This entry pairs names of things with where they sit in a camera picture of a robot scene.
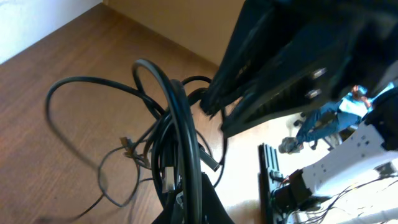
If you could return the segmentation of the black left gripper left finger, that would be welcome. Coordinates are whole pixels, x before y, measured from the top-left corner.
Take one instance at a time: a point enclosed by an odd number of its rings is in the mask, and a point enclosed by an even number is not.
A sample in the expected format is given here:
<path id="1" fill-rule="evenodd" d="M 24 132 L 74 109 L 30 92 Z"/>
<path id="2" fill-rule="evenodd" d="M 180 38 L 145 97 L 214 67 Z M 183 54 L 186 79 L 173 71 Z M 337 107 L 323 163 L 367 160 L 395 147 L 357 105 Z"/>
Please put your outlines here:
<path id="1" fill-rule="evenodd" d="M 171 192 L 167 197 L 164 210 L 152 224 L 183 224 L 185 212 L 181 196 L 183 196 L 182 190 Z"/>

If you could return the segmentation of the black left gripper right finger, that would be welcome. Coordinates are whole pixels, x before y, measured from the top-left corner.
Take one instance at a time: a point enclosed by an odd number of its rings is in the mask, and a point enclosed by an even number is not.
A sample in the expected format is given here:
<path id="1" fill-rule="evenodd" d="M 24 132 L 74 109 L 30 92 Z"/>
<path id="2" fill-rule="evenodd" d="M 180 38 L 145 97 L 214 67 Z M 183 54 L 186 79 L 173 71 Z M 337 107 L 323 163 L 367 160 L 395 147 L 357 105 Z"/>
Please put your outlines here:
<path id="1" fill-rule="evenodd" d="M 202 215 L 205 223 L 209 224 L 234 224 L 222 205 L 215 188 L 209 177 L 202 172 Z"/>

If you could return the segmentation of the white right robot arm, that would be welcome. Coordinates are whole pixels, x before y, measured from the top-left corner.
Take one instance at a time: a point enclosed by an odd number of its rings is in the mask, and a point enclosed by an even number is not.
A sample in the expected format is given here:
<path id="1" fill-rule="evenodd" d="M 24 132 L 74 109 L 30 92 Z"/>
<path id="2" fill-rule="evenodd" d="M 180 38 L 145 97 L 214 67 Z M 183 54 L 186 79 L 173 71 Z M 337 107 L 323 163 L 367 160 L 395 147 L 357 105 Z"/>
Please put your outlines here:
<path id="1" fill-rule="evenodd" d="M 355 85 L 377 98 L 351 138 L 276 190 L 275 208 L 289 211 L 397 157 L 397 91 L 385 90 L 396 78 L 396 1 L 245 1 L 200 106 L 213 116 L 236 105 L 221 125 L 230 138 L 338 101 Z"/>

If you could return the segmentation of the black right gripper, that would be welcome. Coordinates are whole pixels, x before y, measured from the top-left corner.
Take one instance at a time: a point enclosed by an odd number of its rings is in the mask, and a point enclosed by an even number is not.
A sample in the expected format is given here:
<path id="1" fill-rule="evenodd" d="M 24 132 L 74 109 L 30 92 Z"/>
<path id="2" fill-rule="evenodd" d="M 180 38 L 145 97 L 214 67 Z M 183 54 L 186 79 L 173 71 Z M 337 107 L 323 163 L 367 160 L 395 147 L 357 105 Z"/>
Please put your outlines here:
<path id="1" fill-rule="evenodd" d="M 397 78 L 396 1 L 247 0 L 200 106 L 226 137 Z"/>

